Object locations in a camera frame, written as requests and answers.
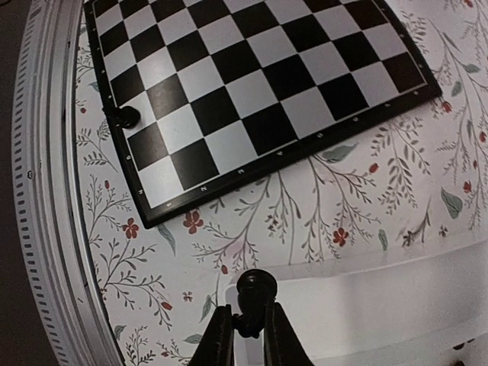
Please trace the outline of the black and white chessboard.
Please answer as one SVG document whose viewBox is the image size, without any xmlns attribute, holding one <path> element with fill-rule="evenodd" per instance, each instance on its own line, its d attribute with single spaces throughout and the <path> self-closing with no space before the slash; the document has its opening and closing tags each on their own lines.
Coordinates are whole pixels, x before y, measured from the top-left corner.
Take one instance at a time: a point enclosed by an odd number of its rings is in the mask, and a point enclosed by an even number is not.
<svg viewBox="0 0 488 366">
<path fill-rule="evenodd" d="M 441 95 L 384 1 L 88 1 L 103 108 L 151 228 Z"/>
</svg>

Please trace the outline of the black chess pawn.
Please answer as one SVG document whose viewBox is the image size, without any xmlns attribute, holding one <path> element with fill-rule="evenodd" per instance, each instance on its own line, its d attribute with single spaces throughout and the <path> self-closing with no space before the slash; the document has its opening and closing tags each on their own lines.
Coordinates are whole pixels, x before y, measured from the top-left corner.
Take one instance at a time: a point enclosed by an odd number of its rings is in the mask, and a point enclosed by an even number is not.
<svg viewBox="0 0 488 366">
<path fill-rule="evenodd" d="M 236 289 L 241 314 L 233 315 L 233 328 L 243 338 L 257 339 L 265 327 L 266 308 L 275 301 L 278 283 L 269 272 L 254 268 L 239 277 Z"/>
</svg>

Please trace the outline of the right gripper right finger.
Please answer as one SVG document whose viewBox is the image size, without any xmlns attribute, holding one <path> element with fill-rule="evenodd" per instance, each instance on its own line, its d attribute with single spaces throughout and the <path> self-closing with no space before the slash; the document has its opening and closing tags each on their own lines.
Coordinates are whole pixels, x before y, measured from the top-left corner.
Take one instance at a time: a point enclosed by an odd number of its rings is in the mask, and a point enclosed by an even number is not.
<svg viewBox="0 0 488 366">
<path fill-rule="evenodd" d="M 265 312 L 264 365 L 313 366 L 283 307 L 270 303 Z"/>
</svg>

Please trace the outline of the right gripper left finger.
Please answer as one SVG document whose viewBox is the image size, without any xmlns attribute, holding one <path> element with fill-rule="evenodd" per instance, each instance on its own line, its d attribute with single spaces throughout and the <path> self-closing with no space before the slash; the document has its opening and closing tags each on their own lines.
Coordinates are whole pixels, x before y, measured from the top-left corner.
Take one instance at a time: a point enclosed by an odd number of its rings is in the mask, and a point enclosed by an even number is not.
<svg viewBox="0 0 488 366">
<path fill-rule="evenodd" d="M 233 365 L 233 315 L 231 306 L 219 306 L 196 348 L 188 366 Z"/>
</svg>

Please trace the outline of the black chess piece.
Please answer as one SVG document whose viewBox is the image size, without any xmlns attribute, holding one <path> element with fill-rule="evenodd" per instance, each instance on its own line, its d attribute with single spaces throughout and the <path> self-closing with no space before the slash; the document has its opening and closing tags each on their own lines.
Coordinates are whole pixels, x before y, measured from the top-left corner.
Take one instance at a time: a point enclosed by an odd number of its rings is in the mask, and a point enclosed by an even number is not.
<svg viewBox="0 0 488 366">
<path fill-rule="evenodd" d="M 140 112 L 131 106 L 103 108 L 103 112 L 116 127 L 124 129 L 134 128 L 141 121 Z"/>
</svg>

